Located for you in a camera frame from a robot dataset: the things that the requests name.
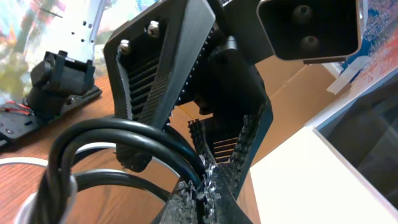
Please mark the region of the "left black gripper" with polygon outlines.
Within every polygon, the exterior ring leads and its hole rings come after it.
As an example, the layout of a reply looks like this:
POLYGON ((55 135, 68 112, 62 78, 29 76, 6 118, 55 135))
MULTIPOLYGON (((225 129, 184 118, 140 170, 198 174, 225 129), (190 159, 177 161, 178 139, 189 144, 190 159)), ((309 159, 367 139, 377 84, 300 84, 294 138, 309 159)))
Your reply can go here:
POLYGON ((117 118, 159 129, 154 138, 204 171, 216 164, 238 198, 273 112, 255 64, 272 55, 255 17, 257 1, 159 1, 117 28, 104 58, 117 118), (188 122, 195 152, 166 124, 177 105, 194 102, 188 122))

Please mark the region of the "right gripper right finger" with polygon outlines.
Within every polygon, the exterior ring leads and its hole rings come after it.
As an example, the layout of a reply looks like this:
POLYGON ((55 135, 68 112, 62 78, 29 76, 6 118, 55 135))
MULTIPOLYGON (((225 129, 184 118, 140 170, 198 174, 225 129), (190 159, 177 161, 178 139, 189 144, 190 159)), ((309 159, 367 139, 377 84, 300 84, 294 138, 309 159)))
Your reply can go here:
POLYGON ((217 224, 250 224, 233 194, 220 177, 218 166, 206 169, 203 186, 198 190, 198 222, 217 224))

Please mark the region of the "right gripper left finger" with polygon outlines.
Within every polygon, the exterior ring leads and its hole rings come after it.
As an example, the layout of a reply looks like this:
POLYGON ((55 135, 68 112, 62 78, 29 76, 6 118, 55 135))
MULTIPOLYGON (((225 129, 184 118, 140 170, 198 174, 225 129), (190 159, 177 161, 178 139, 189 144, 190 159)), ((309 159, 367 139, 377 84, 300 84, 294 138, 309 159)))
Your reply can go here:
POLYGON ((171 196, 151 224, 165 223, 201 223, 198 205, 198 190, 202 189, 202 181, 197 186, 189 180, 179 179, 171 196))

